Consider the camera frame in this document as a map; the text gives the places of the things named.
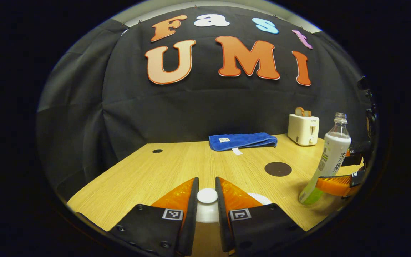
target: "towel tag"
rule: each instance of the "towel tag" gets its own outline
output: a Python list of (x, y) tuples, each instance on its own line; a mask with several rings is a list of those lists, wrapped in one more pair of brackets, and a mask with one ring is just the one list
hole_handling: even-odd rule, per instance
[(239, 150), (239, 148), (233, 148), (233, 152), (236, 154), (236, 155), (243, 155), (243, 153)]

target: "table surface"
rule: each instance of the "table surface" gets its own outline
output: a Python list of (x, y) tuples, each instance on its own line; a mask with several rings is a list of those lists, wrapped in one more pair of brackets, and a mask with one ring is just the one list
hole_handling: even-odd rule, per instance
[[(134, 205), (151, 205), (188, 179), (199, 177), (200, 190), (215, 188), (215, 177), (222, 177), (245, 192), (268, 197), (306, 231), (344, 205), (344, 200), (323, 194), (312, 205), (299, 203), (298, 195), (320, 161), (324, 140), (300, 146), (286, 134), (275, 137), (276, 148), (240, 148), (242, 155), (214, 151), (208, 141), (148, 143), (83, 187), (67, 205), (108, 231)], [(156, 149), (163, 151), (152, 153)], [(292, 172), (284, 177), (267, 174), (264, 167), (271, 162), (287, 163)], [(341, 167), (337, 175), (351, 174), (361, 166)]]

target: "white toaster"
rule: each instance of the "white toaster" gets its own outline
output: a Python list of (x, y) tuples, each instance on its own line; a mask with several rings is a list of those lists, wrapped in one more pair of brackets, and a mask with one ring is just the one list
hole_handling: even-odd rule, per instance
[(320, 119), (313, 116), (290, 114), (288, 119), (288, 137), (299, 145), (316, 145)]

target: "plastic bottle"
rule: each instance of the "plastic bottle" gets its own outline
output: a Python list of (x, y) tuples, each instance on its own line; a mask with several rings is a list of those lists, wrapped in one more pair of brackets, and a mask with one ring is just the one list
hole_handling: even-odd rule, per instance
[(300, 192), (299, 202), (304, 205), (311, 205), (321, 197), (323, 192), (315, 188), (318, 177), (335, 176), (350, 147), (351, 137), (347, 130), (347, 114), (336, 112), (334, 122), (334, 127), (324, 136), (324, 149), (318, 168), (310, 182)]

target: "blue towel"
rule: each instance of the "blue towel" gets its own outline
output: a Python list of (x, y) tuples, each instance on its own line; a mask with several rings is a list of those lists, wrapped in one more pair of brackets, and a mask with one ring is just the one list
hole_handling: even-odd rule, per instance
[(210, 148), (215, 151), (224, 151), (236, 147), (277, 146), (277, 138), (267, 133), (215, 135), (209, 136), (209, 142)]

